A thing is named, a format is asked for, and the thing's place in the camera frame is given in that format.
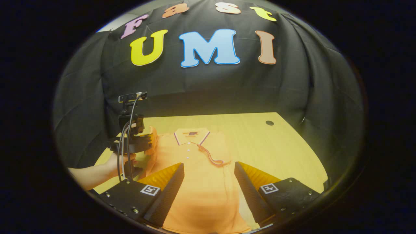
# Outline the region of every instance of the wooden table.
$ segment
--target wooden table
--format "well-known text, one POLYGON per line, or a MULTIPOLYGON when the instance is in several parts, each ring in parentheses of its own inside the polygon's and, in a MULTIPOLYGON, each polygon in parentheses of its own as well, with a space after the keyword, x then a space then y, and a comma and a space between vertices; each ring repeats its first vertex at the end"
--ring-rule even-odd
MULTIPOLYGON (((143 134, 149 133, 149 126, 154 126, 158 134, 173 133, 178 128, 201 127, 207 128, 210 132, 223 132, 233 164, 240 161, 281 180, 293 177, 319 193, 323 192, 323 183, 328 179, 316 154, 276 112, 152 117, 145 118, 144 124, 143 134), (274 125, 266 124, 268 120, 274 125)), ((145 168, 150 157, 143 152, 136 154, 138 166, 145 168)), ((95 165, 105 163, 110 155, 109 149, 104 150, 95 165)), ((114 177, 94 190, 100 194, 118 182, 118 177, 114 177)), ((254 222, 241 190, 240 213, 252 229, 259 227, 254 222)))

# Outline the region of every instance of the black fabric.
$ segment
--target black fabric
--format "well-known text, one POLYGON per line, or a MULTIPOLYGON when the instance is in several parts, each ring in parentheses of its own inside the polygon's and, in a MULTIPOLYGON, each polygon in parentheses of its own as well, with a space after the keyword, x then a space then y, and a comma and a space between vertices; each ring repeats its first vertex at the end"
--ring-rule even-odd
POLYGON ((108 138, 100 60, 109 32, 92 35, 63 71, 53 103, 56 144, 68 167, 92 166, 108 138))
POLYGON ((58 145, 69 165, 94 164, 102 152, 99 149, 105 147, 104 139, 119 133, 118 96, 147 91, 149 98, 137 108, 145 117, 277 112, 311 146, 332 181, 345 171, 358 153, 364 116, 360 88, 342 53, 293 15, 275 14, 273 9, 237 0, 228 2, 238 5, 242 13, 225 14, 215 9, 216 2, 174 2, 149 11, 140 27, 123 39, 124 25, 97 33, 93 36, 96 43, 89 39, 89 46, 71 60, 57 91, 56 103, 61 103, 62 97, 73 96, 67 86, 75 85, 77 79, 78 86, 72 87, 78 89, 75 92, 88 90, 57 109, 58 119, 62 119, 56 124, 58 145), (161 17, 164 10, 179 3, 187 3, 190 9, 161 17), (277 21, 263 19, 249 7, 264 8, 277 21), (161 56, 144 66, 132 64, 130 43, 147 37, 143 48, 147 55, 153 50, 150 35, 165 29, 161 56), (218 29, 236 31, 233 40, 240 63, 218 65, 211 60, 182 68, 179 35, 196 31, 209 40, 218 29), (276 64, 258 61, 261 44, 256 30, 275 37, 276 64), (70 70, 79 72, 72 75, 70 70), (95 153, 86 153, 90 148, 95 153))

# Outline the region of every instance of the cable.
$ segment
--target cable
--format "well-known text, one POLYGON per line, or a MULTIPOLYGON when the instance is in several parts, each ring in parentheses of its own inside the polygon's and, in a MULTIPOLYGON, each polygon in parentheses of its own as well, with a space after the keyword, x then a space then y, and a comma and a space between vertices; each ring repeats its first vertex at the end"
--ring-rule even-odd
POLYGON ((121 136, 120 136, 120 140, 119 140, 119 148, 117 150, 117 173, 119 175, 119 181, 121 182, 121 176, 120 176, 120 145, 121 145, 121 138, 124 138, 124 133, 126 131, 126 127, 127 127, 126 123, 121 131, 121 136))
MULTIPOLYGON (((133 103, 133 107, 132 107, 132 109, 131 109, 131 115, 130 115, 129 129, 128 129, 128 132, 127 132, 127 154, 129 155, 127 158, 128 158, 128 161, 129 161, 129 168, 130 168, 130 169, 131 169, 131 161, 130 161, 129 139, 130 139, 130 131, 131 131, 131 121, 132 121, 132 119, 133 119, 134 107, 136 106, 136 102, 137 102, 137 100, 138 100, 141 96, 142 96, 142 94, 140 94, 139 96, 137 96, 136 100, 135 100, 135 101, 134 101, 134 103, 133 103)), ((130 170, 130 176, 131 176, 131 179, 133 179, 133 170, 130 170)))
POLYGON ((126 179, 126 173, 124 172, 124 134, 125 133, 126 133, 126 130, 124 130, 122 132, 122 136, 121 136, 121 158, 122 158, 121 161, 123 162, 123 165, 122 165, 122 169, 123 169, 123 180, 126 179))

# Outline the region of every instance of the black cable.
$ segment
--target black cable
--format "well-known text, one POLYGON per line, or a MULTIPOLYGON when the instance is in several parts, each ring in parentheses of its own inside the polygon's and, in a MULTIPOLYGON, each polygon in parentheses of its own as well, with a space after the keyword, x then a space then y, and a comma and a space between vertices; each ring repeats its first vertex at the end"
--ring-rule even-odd
POLYGON ((131 121, 132 121, 132 119, 133 119, 133 111, 134 111, 134 107, 136 106, 136 102, 137 102, 137 100, 140 98, 142 96, 142 94, 140 94, 139 96, 137 96, 137 98, 136 98, 136 100, 134 101, 134 103, 133 103, 133 107, 132 107, 132 109, 131 109, 131 116, 130 116, 130 123, 129 123, 129 129, 128 129, 128 132, 127 132, 127 158, 128 158, 128 161, 129 161, 129 168, 130 168, 130 176, 131 176, 131 179, 133 179, 133 170, 131 169, 131 161, 130 161, 130 150, 129 150, 129 139, 130 139, 130 131, 131 131, 131 121))
POLYGON ((126 123, 125 125, 124 125, 124 127, 123 127, 123 130, 121 131, 121 136, 120 136, 120 139, 119 139, 119 149, 117 150, 117 173, 118 173, 118 175, 119 175, 119 181, 121 182, 121 176, 120 176, 120 145, 121 145, 121 138, 122 137, 124 137, 124 134, 125 134, 125 131, 126 131, 126 127, 127 127, 127 124, 128 123, 126 123))

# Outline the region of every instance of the blue letter m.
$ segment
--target blue letter m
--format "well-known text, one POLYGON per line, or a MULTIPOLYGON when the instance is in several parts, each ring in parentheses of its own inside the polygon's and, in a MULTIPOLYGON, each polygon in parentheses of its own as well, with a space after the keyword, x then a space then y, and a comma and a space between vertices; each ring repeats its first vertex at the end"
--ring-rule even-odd
POLYGON ((211 61, 212 55, 217 50, 216 64, 238 64, 240 59, 235 55, 233 35, 234 30, 218 29, 207 42, 197 32, 187 32, 179 36, 183 40, 183 55, 185 60, 181 67, 194 67, 199 64, 195 59, 194 51, 199 55, 205 64, 211 61))

